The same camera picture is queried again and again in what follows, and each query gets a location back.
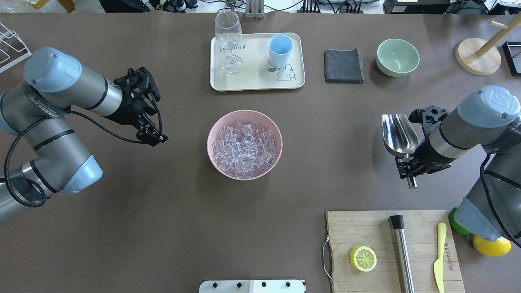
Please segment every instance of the dish rack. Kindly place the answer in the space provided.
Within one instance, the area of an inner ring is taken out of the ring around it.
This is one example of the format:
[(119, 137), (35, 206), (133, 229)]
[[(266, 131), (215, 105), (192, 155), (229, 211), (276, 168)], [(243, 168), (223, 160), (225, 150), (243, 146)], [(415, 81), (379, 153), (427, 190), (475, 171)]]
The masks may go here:
[(31, 52), (14, 30), (0, 22), (0, 73), (31, 56)]

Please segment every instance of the light blue joint cap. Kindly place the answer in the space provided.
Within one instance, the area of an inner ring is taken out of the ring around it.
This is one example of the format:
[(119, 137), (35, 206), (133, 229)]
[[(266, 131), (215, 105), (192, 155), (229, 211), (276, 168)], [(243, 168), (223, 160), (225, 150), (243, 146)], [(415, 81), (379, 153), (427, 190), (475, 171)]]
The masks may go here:
[(67, 182), (64, 191), (73, 196), (98, 181), (102, 175), (103, 171), (94, 156), (90, 156)]
[(457, 107), (466, 122), (483, 128), (510, 124), (519, 116), (519, 100), (504, 88), (484, 86), (466, 97)]
[(44, 47), (34, 52), (23, 69), (26, 82), (45, 93), (71, 87), (81, 75), (81, 63), (61, 51)]
[(20, 133), (17, 132), (16, 130), (12, 129), (11, 126), (9, 126), (9, 124), (7, 124), (7, 122), (6, 122), (5, 118), (4, 118), (4, 114), (2, 113), (2, 98), (4, 97), (4, 95), (6, 93), (7, 92), (3, 93), (2, 96), (0, 96), (0, 129), (3, 130), (8, 135), (17, 136)]
[(468, 198), (463, 198), (461, 201), (454, 213), (454, 220), (463, 228), (488, 242), (494, 242), (501, 237), (494, 225)]

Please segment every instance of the gray cloth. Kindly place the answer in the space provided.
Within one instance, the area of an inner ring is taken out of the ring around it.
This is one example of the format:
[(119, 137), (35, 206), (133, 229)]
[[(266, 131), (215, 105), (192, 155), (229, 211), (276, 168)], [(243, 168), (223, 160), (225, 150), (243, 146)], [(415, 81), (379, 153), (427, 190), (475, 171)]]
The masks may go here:
[(326, 82), (362, 83), (364, 82), (364, 66), (362, 52), (354, 50), (324, 51), (324, 68)]

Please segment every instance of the wooden cutting board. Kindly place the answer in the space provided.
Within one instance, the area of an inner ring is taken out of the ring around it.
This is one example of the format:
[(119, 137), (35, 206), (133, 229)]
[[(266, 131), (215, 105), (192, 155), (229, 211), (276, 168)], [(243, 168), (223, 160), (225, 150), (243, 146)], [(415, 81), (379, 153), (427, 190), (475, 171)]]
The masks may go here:
[[(403, 215), (405, 240), (416, 292), (438, 292), (432, 265), (438, 257), (437, 227), (447, 225), (443, 279), (445, 292), (464, 293), (460, 265), (447, 211), (329, 211), (327, 227), (332, 259), (333, 293), (401, 293), (398, 251), (389, 216)], [(377, 265), (371, 272), (358, 271), (349, 252), (360, 245), (371, 247)]]

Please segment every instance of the wine glass base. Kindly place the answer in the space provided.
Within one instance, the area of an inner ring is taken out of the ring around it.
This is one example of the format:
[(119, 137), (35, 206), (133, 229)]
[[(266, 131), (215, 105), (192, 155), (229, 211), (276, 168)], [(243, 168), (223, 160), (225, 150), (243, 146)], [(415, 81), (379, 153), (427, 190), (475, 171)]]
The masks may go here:
[(222, 60), (222, 68), (226, 72), (231, 73), (231, 74), (241, 71), (243, 65), (244, 65), (244, 63), (242, 62), (242, 59), (239, 56), (234, 56), (233, 60), (231, 59), (230, 56), (228, 56)]

